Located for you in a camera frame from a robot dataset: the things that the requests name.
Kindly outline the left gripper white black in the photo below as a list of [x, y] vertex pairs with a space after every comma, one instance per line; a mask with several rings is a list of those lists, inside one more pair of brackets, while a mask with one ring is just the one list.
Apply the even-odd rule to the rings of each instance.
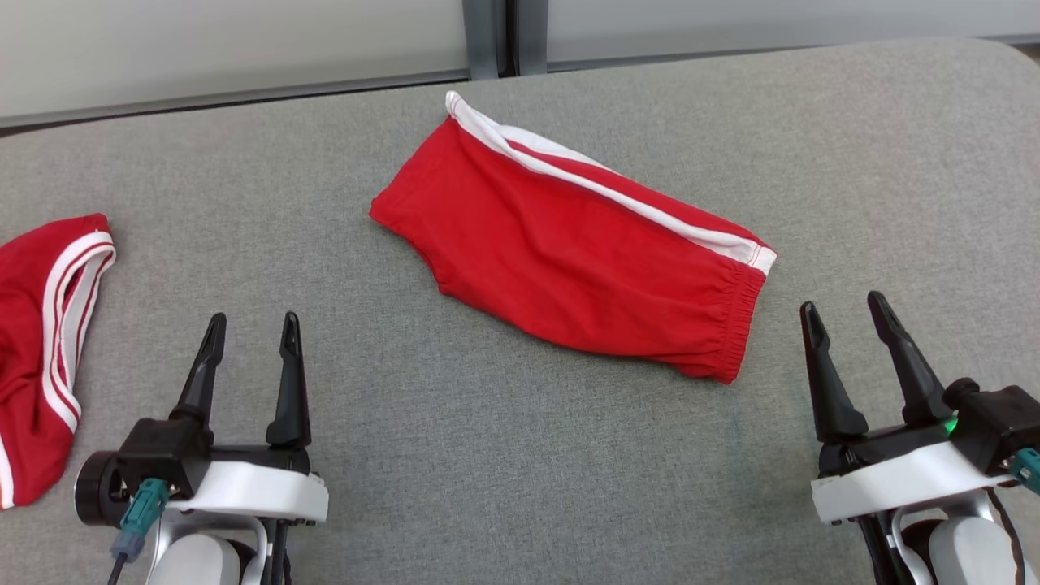
[[[192, 370], [168, 418], [210, 423], [215, 373], [223, 360], [227, 316], [213, 314], [198, 348]], [[281, 381], [275, 418], [265, 446], [214, 447], [212, 460], [190, 499], [172, 497], [167, 510], [202, 511], [302, 522], [327, 522], [328, 488], [312, 469], [310, 407], [301, 323], [286, 312], [279, 342]]]

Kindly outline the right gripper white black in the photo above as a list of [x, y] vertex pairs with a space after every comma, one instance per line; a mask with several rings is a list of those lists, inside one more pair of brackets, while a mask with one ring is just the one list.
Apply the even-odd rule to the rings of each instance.
[[799, 308], [816, 437], [818, 478], [811, 499], [823, 523], [851, 522], [906, 506], [1013, 484], [1006, 470], [979, 470], [951, 441], [957, 423], [946, 390], [884, 292], [868, 292], [877, 337], [886, 345], [903, 396], [907, 426], [869, 431], [830, 356], [830, 337], [816, 305]]

